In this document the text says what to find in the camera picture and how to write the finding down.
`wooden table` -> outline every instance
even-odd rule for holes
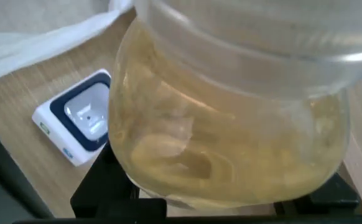
[[[0,78],[0,140],[56,217],[74,216],[70,197],[92,161],[73,167],[38,130],[31,120],[32,113],[41,103],[95,70],[111,71],[120,41],[134,16],[133,11],[129,12],[80,47]],[[352,137],[345,167],[362,197],[362,83],[350,90],[350,98]],[[222,215],[272,213],[272,205],[260,205],[227,210]],[[169,210],[169,215],[180,214],[213,215]]]

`yellow liquid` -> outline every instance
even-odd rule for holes
[[[344,156],[342,94],[274,101],[233,93],[165,57],[138,21],[114,75],[110,143],[130,178],[157,196],[193,208],[288,200],[320,187]]]

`small white box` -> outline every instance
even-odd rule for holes
[[[74,166],[89,161],[108,141],[111,76],[98,70],[49,99],[32,119]]]

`black stand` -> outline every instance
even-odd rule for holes
[[[107,144],[70,200],[76,219],[22,223],[362,223],[358,195],[338,174],[309,195],[275,203],[272,217],[166,217],[164,199],[138,195]]]

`plastic bag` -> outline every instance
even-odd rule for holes
[[[0,77],[84,43],[131,7],[132,0],[0,0]]]

